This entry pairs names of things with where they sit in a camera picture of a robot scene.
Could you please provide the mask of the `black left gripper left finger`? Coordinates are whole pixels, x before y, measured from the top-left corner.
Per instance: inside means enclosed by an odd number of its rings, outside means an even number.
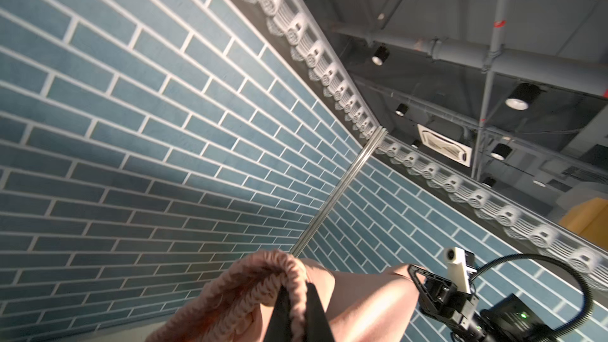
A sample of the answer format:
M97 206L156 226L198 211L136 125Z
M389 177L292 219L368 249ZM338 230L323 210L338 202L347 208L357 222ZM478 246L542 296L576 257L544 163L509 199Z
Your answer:
M291 342L291 301L285 287L280 288L264 342Z

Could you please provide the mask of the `pink shorts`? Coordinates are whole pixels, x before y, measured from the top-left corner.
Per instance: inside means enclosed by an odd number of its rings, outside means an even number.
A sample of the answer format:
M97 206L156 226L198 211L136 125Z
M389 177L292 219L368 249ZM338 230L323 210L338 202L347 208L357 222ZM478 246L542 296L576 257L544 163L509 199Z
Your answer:
M398 264L379 274L337 272L280 250L252 253L207 283L148 341L264 341L280 288L291 301L291 341L304 341L307 283L317 288L335 341L399 341L419 291Z

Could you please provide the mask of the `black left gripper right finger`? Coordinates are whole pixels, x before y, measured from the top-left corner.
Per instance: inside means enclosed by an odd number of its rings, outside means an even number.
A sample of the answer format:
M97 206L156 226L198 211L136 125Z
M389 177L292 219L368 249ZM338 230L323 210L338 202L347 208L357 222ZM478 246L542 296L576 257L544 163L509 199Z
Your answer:
M326 312L321 304L317 288L307 283L307 309L305 313L305 342L334 342Z

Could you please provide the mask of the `aluminium corner post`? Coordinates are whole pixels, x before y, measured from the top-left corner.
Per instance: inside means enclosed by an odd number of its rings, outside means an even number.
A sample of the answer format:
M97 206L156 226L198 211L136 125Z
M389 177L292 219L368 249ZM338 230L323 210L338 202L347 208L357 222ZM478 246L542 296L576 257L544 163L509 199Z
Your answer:
M357 174L361 171L362 167L366 164L370 156L373 155L375 150L381 145L382 141L388 135L386 128L378 127L372 133L370 139L368 139L364 148L359 152L356 159L352 162L351 166L347 169L345 175L340 179L338 185L331 192L330 196L324 202L319 209L318 213L313 217L307 229L302 233L299 240L291 249L291 254L295 257L299 256L300 253L307 246L308 242L314 234L318 231L320 226L323 224L325 219L329 216L333 207L341 196L345 193L346 189L351 185Z

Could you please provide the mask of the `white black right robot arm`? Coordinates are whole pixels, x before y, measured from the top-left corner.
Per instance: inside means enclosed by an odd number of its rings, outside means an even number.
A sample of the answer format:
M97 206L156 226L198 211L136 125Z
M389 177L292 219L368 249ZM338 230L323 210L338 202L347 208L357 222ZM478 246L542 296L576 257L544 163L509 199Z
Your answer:
M593 312L592 290L579 272L556 259L534 254L505 256L467 272L465 278L468 284L473 284L478 276L500 264L524 259L554 264L576 280L583 297L577 315L552 329L515 294L489 309L477 311L477 293L459 291L454 280L413 265L408 267L408 274L419 291L420 312L443 323L451 331L453 341L556 341L581 327Z

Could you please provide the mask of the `ceiling air vent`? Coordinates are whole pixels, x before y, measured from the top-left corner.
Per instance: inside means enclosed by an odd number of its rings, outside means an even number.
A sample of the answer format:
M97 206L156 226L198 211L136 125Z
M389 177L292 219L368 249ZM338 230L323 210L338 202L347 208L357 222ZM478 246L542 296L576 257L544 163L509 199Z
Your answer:
M458 141L443 136L421 124L417 125L422 144L431 150L463 166L470 167L473 149Z

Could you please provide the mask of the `yellow cardboard box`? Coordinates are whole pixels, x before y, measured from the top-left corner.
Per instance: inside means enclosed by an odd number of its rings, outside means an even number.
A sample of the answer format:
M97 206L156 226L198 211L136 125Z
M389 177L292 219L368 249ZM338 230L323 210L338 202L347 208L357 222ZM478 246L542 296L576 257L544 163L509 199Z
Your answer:
M559 222L563 228L607 250L607 200L596 197L573 207Z

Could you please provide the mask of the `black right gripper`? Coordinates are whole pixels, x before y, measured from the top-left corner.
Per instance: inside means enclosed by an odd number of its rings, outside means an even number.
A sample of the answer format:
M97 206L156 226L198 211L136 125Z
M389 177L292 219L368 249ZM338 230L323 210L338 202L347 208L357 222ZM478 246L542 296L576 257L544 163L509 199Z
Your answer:
M475 294L459 291L450 280L414 265L408 267L408 274L419 291L423 315L443 323L453 333L480 332Z

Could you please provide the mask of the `grey ceiling pipe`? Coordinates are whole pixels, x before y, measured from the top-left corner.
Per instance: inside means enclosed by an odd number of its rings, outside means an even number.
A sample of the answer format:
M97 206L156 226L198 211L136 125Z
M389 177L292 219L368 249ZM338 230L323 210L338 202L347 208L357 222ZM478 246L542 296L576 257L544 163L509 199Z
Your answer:
M346 36L423 53L433 60L538 82L549 86L607 97L607 66L450 38L421 38L389 31L368 31L362 25L330 22L328 30Z

